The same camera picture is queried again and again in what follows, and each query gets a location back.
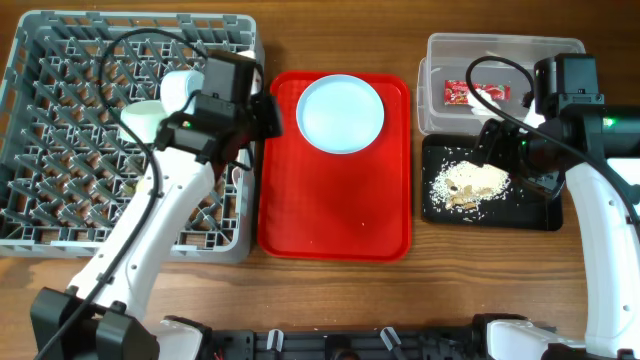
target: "light blue plate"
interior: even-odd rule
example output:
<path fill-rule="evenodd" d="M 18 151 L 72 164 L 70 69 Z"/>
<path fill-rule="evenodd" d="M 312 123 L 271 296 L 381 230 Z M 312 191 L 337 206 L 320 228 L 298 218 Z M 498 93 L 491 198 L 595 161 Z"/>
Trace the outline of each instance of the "light blue plate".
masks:
<path fill-rule="evenodd" d="M 366 82 L 349 75 L 330 75 L 302 93 L 296 117 L 302 136 L 311 145 L 331 154 L 351 154 L 378 137 L 384 107 Z"/>

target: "black cutting board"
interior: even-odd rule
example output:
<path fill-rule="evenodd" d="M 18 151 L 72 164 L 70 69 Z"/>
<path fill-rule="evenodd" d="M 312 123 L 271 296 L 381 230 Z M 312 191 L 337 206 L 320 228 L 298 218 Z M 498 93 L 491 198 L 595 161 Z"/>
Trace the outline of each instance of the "black cutting board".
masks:
<path fill-rule="evenodd" d="M 562 227 L 562 198 L 552 201 L 511 181 L 506 199 L 480 203 L 479 211 L 459 213 L 431 201 L 431 182 L 446 162 L 469 160 L 475 137 L 433 134 L 422 141 L 422 216 L 435 223 L 556 231 Z"/>

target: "plastic dish rack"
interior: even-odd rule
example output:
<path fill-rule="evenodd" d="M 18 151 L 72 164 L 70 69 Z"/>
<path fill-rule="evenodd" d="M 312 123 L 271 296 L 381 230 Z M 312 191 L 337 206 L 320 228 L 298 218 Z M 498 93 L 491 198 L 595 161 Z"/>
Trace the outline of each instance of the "plastic dish rack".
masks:
<path fill-rule="evenodd" d="M 0 87 L 0 255 L 92 256 L 122 214 L 146 159 L 122 140 L 96 97 L 120 108 L 158 99 L 162 77 L 203 70 L 204 61 L 157 34 L 121 42 L 99 88 L 99 57 L 112 39 L 138 28 L 175 33 L 206 51 L 254 50 L 256 23 L 244 15 L 32 11 L 22 16 Z M 228 166 L 194 209 L 170 260 L 237 263 L 249 254 L 254 175 L 238 189 Z"/>

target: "red plastic tray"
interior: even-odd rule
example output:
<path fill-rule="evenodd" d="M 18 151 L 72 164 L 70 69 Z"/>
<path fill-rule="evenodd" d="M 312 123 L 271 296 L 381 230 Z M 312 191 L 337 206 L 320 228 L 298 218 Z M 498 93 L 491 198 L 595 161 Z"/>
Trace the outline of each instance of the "red plastic tray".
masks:
<path fill-rule="evenodd" d="M 333 155 L 298 129 L 302 92 L 332 73 L 291 71 L 271 85 L 285 134 L 265 143 L 258 243 L 278 257 L 391 262 L 411 246 L 410 92 L 399 78 L 349 74 L 369 83 L 385 110 L 365 149 Z"/>

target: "wooden table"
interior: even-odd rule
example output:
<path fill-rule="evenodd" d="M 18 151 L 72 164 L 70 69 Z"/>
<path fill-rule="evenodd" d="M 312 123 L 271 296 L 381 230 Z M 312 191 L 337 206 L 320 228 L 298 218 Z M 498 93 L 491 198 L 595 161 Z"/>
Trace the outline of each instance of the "wooden table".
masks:
<path fill-rule="evenodd" d="M 607 102 L 638 101 L 638 1 L 118 1 L 0 0 L 5 61 L 18 18 L 31 9 L 249 14 L 267 54 L 267 78 L 292 69 L 400 76 L 415 98 L 418 64 L 434 32 L 574 37 L 597 56 Z M 164 315 L 215 329 L 285 331 L 382 325 L 465 324 L 510 312 L 581 337 L 586 282 L 580 233 L 565 194 L 555 233 L 427 224 L 420 219 L 420 142 L 414 119 L 413 246 L 403 261 L 363 265 L 267 256 L 255 246 L 241 265 L 166 264 L 147 322 Z M 29 307 L 48 286 L 64 289 L 86 260 L 0 259 L 0 357 L 30 358 Z"/>

